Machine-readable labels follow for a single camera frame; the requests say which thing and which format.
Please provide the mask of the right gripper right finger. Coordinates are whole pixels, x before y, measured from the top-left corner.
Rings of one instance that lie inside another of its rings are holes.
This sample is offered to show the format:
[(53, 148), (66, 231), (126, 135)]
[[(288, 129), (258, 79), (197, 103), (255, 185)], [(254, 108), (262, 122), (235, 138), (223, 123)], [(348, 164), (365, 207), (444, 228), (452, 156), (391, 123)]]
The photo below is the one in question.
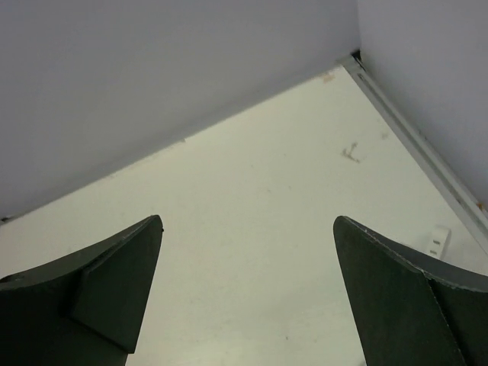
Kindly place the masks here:
[(336, 252), (368, 365), (485, 365), (487, 277), (394, 242), (349, 217)]

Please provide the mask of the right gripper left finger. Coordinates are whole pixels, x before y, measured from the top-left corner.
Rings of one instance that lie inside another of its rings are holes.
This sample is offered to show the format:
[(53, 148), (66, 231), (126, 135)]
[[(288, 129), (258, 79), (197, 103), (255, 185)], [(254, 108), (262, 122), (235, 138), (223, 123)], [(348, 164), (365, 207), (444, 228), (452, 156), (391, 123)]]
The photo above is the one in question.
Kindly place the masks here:
[(3, 365), (124, 365), (143, 324), (163, 224), (158, 215), (1, 279)]

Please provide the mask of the white power strip socket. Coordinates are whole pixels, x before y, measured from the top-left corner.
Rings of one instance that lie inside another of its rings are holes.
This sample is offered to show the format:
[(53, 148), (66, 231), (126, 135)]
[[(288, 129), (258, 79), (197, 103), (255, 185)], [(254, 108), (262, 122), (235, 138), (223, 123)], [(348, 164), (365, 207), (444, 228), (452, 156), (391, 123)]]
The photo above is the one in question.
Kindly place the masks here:
[(431, 231), (430, 239), (426, 246), (426, 254), (438, 260), (443, 260), (450, 242), (451, 229), (437, 225)]

